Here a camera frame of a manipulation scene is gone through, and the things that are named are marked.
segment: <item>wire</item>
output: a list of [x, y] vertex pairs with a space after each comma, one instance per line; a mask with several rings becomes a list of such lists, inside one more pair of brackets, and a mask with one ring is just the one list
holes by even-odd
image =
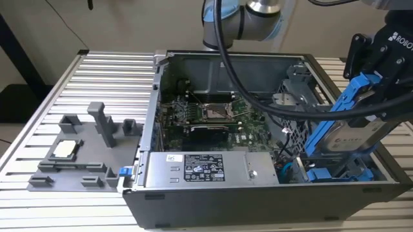
[[286, 147], [286, 148], [285, 148], [285, 151], [287, 151], [289, 149], [291, 149], [291, 148], [294, 148], [294, 147], [297, 147], [297, 146], [298, 146], [298, 144]]
[[202, 3], [202, 10], [200, 10], [200, 21], [202, 21], [202, 26], [204, 26], [204, 10], [206, 10], [206, 1]]
[[338, 6], [338, 5], [354, 2], [354, 1], [358, 1], [358, 0], [337, 0], [337, 1], [329, 1], [329, 2], [322, 2], [318, 0], [309, 0], [309, 2], [317, 6]]
[[65, 21], [64, 21], [61, 15], [59, 14], [57, 10], [56, 10], [55, 7], [53, 7], [53, 5], [49, 3], [48, 0], [44, 0], [44, 1], [47, 2], [47, 4], [51, 6], [51, 8], [53, 9], [53, 11], [56, 12], [56, 14], [57, 14], [59, 18], [61, 19], [61, 21], [63, 21], [65, 27], [68, 28], [68, 30], [71, 30], [71, 32], [72, 32], [73, 35], [78, 37], [78, 39], [80, 40], [80, 42], [83, 43], [83, 45], [86, 46], [86, 48], [90, 49], [90, 47], [86, 45], [86, 43], [84, 43], [83, 40], [80, 39], [80, 37], [79, 37], [79, 35], [76, 34], [76, 32], [73, 32], [73, 30], [71, 29], [69, 25], [67, 25], [67, 23], [65, 23]]
[[311, 128], [311, 121], [307, 120], [307, 129], [309, 129], [309, 136], [313, 134], [313, 128]]
[[351, 119], [357, 117], [365, 117], [370, 115], [380, 114], [389, 110], [390, 108], [401, 105], [413, 100], [413, 93], [405, 94], [401, 97], [397, 97], [392, 100], [388, 100], [382, 103], [374, 104], [365, 108], [350, 109], [345, 111], [334, 111], [334, 112], [318, 112], [318, 113], [309, 113], [309, 112], [295, 112], [283, 109], [278, 109], [270, 106], [263, 105], [258, 99], [249, 93], [246, 88], [243, 87], [239, 78], [237, 76], [230, 57], [227, 54], [226, 46], [225, 46], [225, 36], [222, 30], [222, 20], [221, 20], [221, 5], [222, 0], [214, 0], [214, 29], [217, 34], [217, 45], [218, 50], [221, 53], [222, 61], [226, 67], [226, 71], [230, 77], [230, 80], [237, 87], [242, 97], [250, 102], [251, 105], [255, 106], [263, 112], [267, 112], [277, 117], [285, 119], [295, 119], [295, 120], [314, 120], [314, 121], [331, 121], [331, 120], [342, 120], [342, 119]]
[[283, 125], [282, 125], [278, 121], [275, 121], [275, 119], [273, 118], [271, 115], [269, 115], [269, 118], [270, 118], [270, 120], [273, 121], [273, 123], [282, 129], [282, 128], [283, 128]]
[[283, 146], [282, 146], [282, 150], [281, 150], [279, 153], [278, 153], [279, 155], [281, 155], [282, 152], [285, 151], [285, 148], [286, 148], [289, 142], [290, 142], [290, 133], [286, 134], [285, 144], [283, 144]]
[[4, 142], [4, 143], [12, 144], [11, 141], [7, 141], [7, 140], [4, 140], [4, 139], [0, 139], [0, 141]]

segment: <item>green circuit board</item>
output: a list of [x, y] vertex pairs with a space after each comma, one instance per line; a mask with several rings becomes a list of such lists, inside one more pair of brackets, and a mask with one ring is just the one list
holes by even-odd
[[[274, 150], [265, 117], [243, 99], [208, 104], [187, 103], [179, 99], [162, 107], [166, 151]], [[212, 144], [192, 143], [190, 131], [194, 127], [225, 127], [229, 131], [227, 137]]]

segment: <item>blue plastic clip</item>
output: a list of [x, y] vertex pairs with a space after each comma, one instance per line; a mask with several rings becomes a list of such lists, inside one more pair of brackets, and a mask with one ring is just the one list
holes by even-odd
[[132, 167], [123, 167], [119, 169], [119, 176], [131, 177]]

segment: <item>circuit board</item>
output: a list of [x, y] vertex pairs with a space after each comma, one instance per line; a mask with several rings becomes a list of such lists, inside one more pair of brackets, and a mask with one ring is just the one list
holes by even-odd
[[162, 104], [164, 151], [274, 150], [265, 117], [235, 97], [229, 103], [188, 103], [179, 96]]

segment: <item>power supply label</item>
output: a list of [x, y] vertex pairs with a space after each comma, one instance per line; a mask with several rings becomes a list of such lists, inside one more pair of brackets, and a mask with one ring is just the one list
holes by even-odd
[[226, 181], [222, 155], [186, 155], [186, 181]]

